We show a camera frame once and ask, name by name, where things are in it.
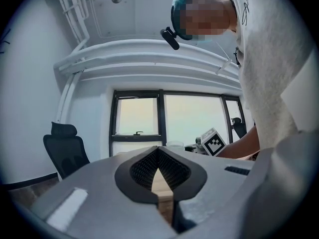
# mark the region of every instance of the black office chair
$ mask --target black office chair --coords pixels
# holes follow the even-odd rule
[[[45,149],[62,179],[90,163],[83,140],[76,134],[75,126],[52,122],[51,134],[43,137]]]
[[[247,134],[246,124],[241,122],[240,118],[233,118],[233,127],[239,138],[242,138]]]

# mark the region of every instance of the white ceiling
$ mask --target white ceiling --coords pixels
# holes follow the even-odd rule
[[[146,38],[162,40],[160,30],[167,26],[172,28],[170,22],[171,2],[172,0],[122,0],[120,3],[113,3],[111,0],[94,0],[97,19],[102,35],[105,37],[103,39],[98,36],[92,18],[90,3],[87,2],[90,15],[85,20],[90,34],[88,45],[92,46],[123,39]],[[208,42],[184,41],[179,37],[177,40],[226,57],[218,47],[217,41],[235,62],[233,53],[236,42],[234,34],[230,31],[220,36],[214,36],[212,41]]]

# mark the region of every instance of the black baseboard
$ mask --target black baseboard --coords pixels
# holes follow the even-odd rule
[[[13,189],[19,189],[19,188],[24,188],[24,187],[28,187],[31,186],[33,184],[36,183],[40,183],[43,181],[47,181],[53,178],[58,177],[58,173],[52,173],[52,174],[48,174],[39,178],[35,178],[35,179],[31,179],[28,181],[21,181],[21,182],[16,182],[16,183],[10,183],[10,184],[3,184],[1,185],[1,187],[3,187],[5,190],[13,190]]]

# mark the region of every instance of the wooden surface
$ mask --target wooden surface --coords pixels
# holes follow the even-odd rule
[[[173,192],[165,182],[162,174],[157,170],[152,185],[152,192],[159,197],[159,212],[171,224],[173,213]]]

